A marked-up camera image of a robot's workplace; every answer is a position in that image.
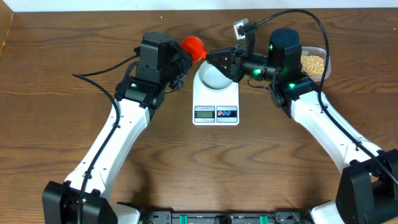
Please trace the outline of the red measuring scoop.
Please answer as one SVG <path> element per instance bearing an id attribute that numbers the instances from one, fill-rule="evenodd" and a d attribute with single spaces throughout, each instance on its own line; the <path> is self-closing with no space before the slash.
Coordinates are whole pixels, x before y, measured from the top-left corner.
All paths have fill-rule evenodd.
<path id="1" fill-rule="evenodd" d="M 182 41 L 182 49 L 192 56 L 193 62 L 206 59 L 207 52 L 205 50 L 205 45 L 198 37 L 188 36 L 184 38 Z"/>

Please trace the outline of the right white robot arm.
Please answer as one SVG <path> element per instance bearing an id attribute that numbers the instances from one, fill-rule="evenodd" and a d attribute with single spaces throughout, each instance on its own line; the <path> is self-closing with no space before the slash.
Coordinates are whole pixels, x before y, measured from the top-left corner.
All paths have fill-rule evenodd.
<path id="1" fill-rule="evenodd" d="M 397 151 L 383 151 L 363 138 L 329 104 L 320 87 L 302 70 L 302 46 L 295 30 L 275 30 L 268 55 L 246 45 L 212 50 L 208 63 L 234 82 L 248 76 L 269 82 L 274 104 L 301 124 L 337 166 L 336 198 L 312 208 L 314 223 L 384 223 L 397 217 Z"/>

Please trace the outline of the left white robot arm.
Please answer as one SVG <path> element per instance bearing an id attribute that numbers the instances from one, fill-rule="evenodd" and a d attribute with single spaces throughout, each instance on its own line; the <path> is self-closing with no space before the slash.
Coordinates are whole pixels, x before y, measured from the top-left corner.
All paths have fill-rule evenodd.
<path id="1" fill-rule="evenodd" d="M 112 109 L 86 156 L 63 183 L 50 181 L 42 194 L 46 223 L 139 223 L 140 211 L 110 205 L 116 177 L 132 145 L 163 103 L 179 90 L 192 57 L 167 34 L 147 32 L 115 94 Z"/>

